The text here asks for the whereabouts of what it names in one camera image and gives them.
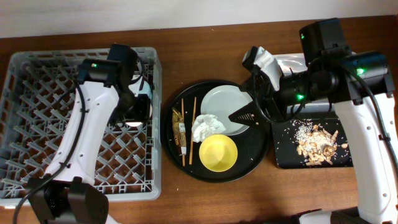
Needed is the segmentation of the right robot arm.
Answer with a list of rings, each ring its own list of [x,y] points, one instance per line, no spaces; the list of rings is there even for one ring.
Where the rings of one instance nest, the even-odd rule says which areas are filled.
[[[305,104],[327,99],[338,116],[358,184],[358,205],[310,210],[294,223],[396,223],[397,131],[394,82],[385,55],[355,54],[337,18],[314,22],[300,32],[306,70],[284,75],[273,55],[253,47],[243,57],[251,78],[241,87],[253,101],[232,113],[236,123],[262,128],[295,119]]]

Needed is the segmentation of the light blue cup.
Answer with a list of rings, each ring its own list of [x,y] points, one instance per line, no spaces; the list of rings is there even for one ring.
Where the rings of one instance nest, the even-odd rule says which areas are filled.
[[[152,99],[152,89],[146,81],[130,84],[129,89],[133,92],[135,97],[146,95],[150,100]]]

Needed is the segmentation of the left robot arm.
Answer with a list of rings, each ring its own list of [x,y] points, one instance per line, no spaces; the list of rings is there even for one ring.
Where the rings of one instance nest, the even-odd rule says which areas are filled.
[[[115,223],[109,200],[94,186],[108,124],[145,123],[152,95],[144,93],[142,60],[128,45],[113,44],[105,60],[87,58],[74,79],[72,115],[42,178],[29,179],[12,221],[29,202],[41,223]]]

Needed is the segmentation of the pink cup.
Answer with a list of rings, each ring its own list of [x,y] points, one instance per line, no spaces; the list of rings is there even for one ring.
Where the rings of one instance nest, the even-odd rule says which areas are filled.
[[[125,122],[125,124],[126,124],[127,126],[136,128],[136,127],[142,126],[143,122],[142,122],[142,121],[127,120],[127,121]]]

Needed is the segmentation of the white tissue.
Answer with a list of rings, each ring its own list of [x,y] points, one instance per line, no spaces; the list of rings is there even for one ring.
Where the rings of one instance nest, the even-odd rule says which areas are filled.
[[[193,142],[203,142],[207,137],[226,131],[224,124],[213,114],[201,114],[193,125]]]

